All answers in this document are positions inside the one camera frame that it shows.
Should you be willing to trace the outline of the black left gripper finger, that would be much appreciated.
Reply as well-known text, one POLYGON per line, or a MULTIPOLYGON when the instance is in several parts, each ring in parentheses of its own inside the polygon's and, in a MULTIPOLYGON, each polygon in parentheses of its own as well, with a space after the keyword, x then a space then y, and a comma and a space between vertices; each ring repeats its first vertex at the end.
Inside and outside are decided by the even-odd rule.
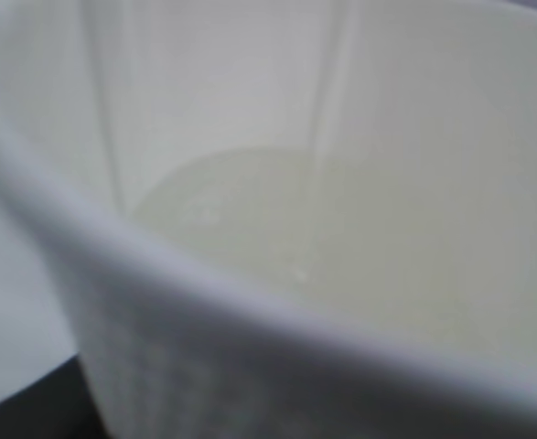
POLYGON ((99 414, 75 357, 0 402, 0 439, 98 436, 99 414))

